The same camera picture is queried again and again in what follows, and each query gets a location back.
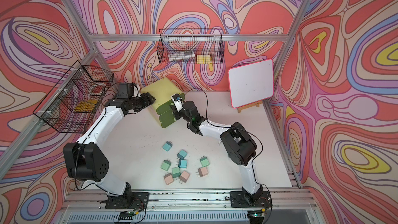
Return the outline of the yellow green drawer cabinet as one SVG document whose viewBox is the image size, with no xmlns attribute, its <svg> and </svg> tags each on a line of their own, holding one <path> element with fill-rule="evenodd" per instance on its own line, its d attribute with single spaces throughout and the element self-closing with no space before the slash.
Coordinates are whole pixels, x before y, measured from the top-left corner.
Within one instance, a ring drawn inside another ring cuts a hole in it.
<svg viewBox="0 0 398 224">
<path fill-rule="evenodd" d="M 172 96 L 176 93 L 184 94 L 171 80 L 168 78 L 162 78 L 144 88 L 141 89 L 141 94 L 149 92 L 152 96 L 155 97 L 155 100 L 159 97 L 165 96 Z M 155 105 L 154 103 L 149 106 L 149 110 L 160 125 L 159 115 L 155 112 Z"/>
</svg>

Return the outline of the teal plug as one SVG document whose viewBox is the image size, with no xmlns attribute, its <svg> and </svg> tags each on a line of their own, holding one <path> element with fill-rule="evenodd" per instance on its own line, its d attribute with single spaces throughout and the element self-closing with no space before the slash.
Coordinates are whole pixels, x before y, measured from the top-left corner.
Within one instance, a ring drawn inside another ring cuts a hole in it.
<svg viewBox="0 0 398 224">
<path fill-rule="evenodd" d="M 165 151 L 170 151 L 172 147 L 173 147 L 172 142 L 166 141 L 166 142 L 163 144 L 162 149 L 164 149 Z"/>
<path fill-rule="evenodd" d="M 180 160 L 184 160 L 187 156 L 187 152 L 185 150 L 180 150 L 179 153 L 177 154 L 177 158 Z"/>
<path fill-rule="evenodd" d="M 179 159 L 177 165 L 179 168 L 186 169 L 188 161 L 186 159 Z"/>
</svg>

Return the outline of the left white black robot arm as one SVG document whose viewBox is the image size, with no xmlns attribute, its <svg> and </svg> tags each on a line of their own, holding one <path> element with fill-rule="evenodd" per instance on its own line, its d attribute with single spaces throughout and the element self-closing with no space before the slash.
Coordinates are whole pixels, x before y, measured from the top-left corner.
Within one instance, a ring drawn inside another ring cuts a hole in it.
<svg viewBox="0 0 398 224">
<path fill-rule="evenodd" d="M 109 160 L 102 152 L 107 138 L 123 117 L 137 114 L 155 102 L 150 93 L 136 97 L 109 100 L 99 118 L 75 143 L 63 148 L 67 174 L 70 178 L 91 181 L 110 197 L 128 197 L 131 187 L 110 171 Z"/>
</svg>

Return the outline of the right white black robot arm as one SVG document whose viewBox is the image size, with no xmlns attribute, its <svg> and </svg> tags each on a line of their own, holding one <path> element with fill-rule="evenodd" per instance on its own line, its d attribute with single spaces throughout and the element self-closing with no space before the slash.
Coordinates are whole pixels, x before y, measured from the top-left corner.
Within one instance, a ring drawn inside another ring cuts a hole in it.
<svg viewBox="0 0 398 224">
<path fill-rule="evenodd" d="M 193 101 L 184 101 L 179 94 L 172 96 L 171 109 L 174 118 L 185 120 L 187 128 L 193 133 L 214 138 L 223 144 L 228 157 L 239 166 L 244 193 L 253 196 L 260 191 L 252 163 L 257 144 L 239 122 L 232 125 L 213 123 L 200 115 Z"/>
</svg>

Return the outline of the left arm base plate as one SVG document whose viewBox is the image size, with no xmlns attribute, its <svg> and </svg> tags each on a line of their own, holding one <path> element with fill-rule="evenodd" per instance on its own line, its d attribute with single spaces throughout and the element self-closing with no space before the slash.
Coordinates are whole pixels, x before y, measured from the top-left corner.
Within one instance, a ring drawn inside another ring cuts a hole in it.
<svg viewBox="0 0 398 224">
<path fill-rule="evenodd" d="M 106 209 L 145 209 L 149 201 L 148 192 L 132 192 L 123 196 L 107 196 Z"/>
</svg>

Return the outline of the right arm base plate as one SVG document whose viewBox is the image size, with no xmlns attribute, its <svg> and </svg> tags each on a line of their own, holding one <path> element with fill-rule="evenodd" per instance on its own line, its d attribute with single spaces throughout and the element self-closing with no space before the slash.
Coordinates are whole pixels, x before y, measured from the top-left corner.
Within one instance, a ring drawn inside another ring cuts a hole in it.
<svg viewBox="0 0 398 224">
<path fill-rule="evenodd" d="M 254 194 L 242 191 L 230 191 L 229 199 L 232 208 L 271 208 L 273 206 L 269 191 L 259 189 Z"/>
</svg>

